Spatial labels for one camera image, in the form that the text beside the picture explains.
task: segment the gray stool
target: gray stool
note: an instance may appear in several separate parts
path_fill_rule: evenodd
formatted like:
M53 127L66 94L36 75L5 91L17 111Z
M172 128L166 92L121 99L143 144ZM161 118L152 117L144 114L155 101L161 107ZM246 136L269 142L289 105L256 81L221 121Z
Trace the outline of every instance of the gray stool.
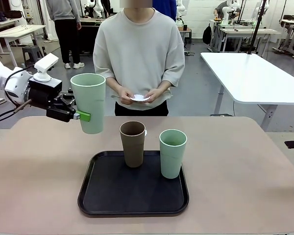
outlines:
M25 46L22 48L22 50L26 67L34 65L39 59L42 58L39 46ZM26 60L26 53L29 55L29 60Z

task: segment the light green cup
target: light green cup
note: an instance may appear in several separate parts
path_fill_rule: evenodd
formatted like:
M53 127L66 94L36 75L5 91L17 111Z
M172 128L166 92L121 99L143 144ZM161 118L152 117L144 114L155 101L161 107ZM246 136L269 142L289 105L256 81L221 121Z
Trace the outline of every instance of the light green cup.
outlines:
M80 119L82 130L87 134L98 134L103 131L105 83L106 79L103 76L94 73L83 73L71 78L77 112L90 115L90 120L83 120L82 115Z
M160 136L161 174L168 178L176 178L182 166L187 136L179 130L166 130Z

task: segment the neck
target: neck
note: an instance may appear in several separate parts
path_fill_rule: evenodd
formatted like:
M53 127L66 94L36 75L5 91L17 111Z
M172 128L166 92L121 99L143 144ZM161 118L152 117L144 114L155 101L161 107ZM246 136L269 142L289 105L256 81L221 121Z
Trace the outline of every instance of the neck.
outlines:
M125 15L134 23L142 24L149 21L153 14L153 8L125 8Z

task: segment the cup rim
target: cup rim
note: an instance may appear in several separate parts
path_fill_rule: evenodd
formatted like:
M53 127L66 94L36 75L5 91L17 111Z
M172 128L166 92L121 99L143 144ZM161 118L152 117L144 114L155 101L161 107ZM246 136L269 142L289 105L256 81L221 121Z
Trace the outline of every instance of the cup rim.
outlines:
M139 133L139 134L137 134L137 135L134 135L134 136L130 136L130 135L124 134L124 133L121 131L121 127L122 127L124 124L127 124L127 123L129 123L129 122L138 122L138 123L142 124L142 125L144 126L144 130L143 130L141 133ZM122 135L129 136L129 137L140 136L142 133L145 134L145 131L146 131L146 127L145 127L145 125L144 125L142 122L140 122L140 121L127 121L127 122L123 123L123 124L120 126L120 133L122 133Z
M185 138L186 138L185 141L184 141L184 143L182 143L182 144L180 144L180 145L169 145L169 144L164 143L164 142L161 140L161 135L162 135L162 133L164 133L164 132L166 132L166 131L178 131L178 132L182 133L182 134L185 136ZM187 135L186 135L183 131L180 131L180 130L176 130L176 129L168 129L168 130L164 130L163 132L160 133L160 135L159 135L159 140L160 140L161 143L163 143L164 145L169 146L169 147L181 147L181 146L183 146L183 145L187 142Z
M79 84L76 84L76 83L74 83L74 82L72 81L73 78L75 78L75 77L77 77L77 76L80 76L80 75L83 75L83 74L94 74L94 75L98 75L98 76L100 76L100 77L103 78L103 82L101 82L101 83L99 83L99 84L96 84L96 85L85 86L85 85L79 85ZM81 74L77 74L77 75L73 76L73 77L70 79L70 82L71 82L73 85L77 86L77 87L97 87L97 86L100 86L100 85L104 84L104 83L106 82L106 79L105 79L104 76L102 76L102 75L100 75L100 74L87 72L87 73L81 73Z

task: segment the black serving tray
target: black serving tray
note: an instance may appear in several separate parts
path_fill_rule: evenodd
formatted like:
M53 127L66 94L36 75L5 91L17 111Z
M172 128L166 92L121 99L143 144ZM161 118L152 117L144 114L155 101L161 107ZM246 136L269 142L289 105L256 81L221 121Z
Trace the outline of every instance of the black serving tray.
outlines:
M183 167L177 178L163 177L160 151L145 151L138 168L125 164L123 151L96 154L78 196L81 211L93 217L176 215L188 202Z

